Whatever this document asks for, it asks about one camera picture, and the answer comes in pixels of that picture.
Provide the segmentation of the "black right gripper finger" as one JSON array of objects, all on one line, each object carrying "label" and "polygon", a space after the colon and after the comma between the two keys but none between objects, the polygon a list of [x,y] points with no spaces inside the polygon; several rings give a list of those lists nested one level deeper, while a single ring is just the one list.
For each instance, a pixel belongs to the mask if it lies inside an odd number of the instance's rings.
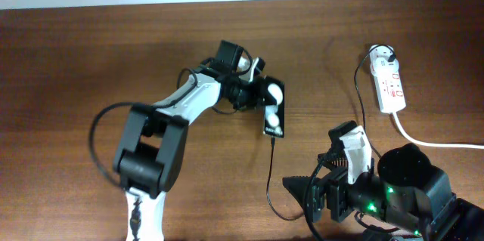
[{"label": "black right gripper finger", "polygon": [[301,207],[312,205],[312,195],[309,194],[306,196],[306,190],[310,185],[310,180],[310,176],[290,176],[282,178],[284,188]]},{"label": "black right gripper finger", "polygon": [[322,165],[330,171],[338,167],[348,167],[348,159],[344,153],[320,153],[318,154],[318,161],[322,162]]}]

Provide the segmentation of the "black Galaxy smartphone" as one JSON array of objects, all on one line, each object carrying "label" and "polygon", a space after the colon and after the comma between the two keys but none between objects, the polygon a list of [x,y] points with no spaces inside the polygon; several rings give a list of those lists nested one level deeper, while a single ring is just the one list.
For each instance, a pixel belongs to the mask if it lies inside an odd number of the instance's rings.
[{"label": "black Galaxy smartphone", "polygon": [[284,83],[276,78],[266,76],[268,96],[275,102],[269,104],[265,100],[264,106],[264,134],[272,137],[284,138]]}]

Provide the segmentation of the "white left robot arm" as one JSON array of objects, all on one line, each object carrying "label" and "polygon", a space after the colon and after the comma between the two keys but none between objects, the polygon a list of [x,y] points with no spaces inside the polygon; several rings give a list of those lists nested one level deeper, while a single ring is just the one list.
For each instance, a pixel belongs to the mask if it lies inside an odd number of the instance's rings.
[{"label": "white left robot arm", "polygon": [[284,85],[260,74],[263,59],[221,41],[215,57],[187,69],[188,79],[155,104],[132,104],[113,169],[128,202],[129,240],[162,240],[163,205],[181,171],[189,126],[220,100],[236,111],[279,106]]}]

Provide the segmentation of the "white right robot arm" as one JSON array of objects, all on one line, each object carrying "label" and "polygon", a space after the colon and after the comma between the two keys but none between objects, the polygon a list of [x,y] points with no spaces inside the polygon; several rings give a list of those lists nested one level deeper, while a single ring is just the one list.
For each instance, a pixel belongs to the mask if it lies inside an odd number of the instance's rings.
[{"label": "white right robot arm", "polygon": [[309,224],[329,209],[336,222],[367,215],[424,240],[483,238],[482,208],[457,197],[448,175],[414,144],[386,152],[376,171],[361,173],[353,184],[348,178],[349,158],[338,146],[318,156],[311,175],[285,177],[283,185]]}]

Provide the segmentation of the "white power strip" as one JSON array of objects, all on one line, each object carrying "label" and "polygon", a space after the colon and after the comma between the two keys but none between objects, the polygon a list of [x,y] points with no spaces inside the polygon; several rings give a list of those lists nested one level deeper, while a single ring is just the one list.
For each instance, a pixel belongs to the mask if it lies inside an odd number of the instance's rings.
[{"label": "white power strip", "polygon": [[392,114],[403,110],[406,102],[394,50],[387,45],[372,45],[370,60],[380,111]]}]

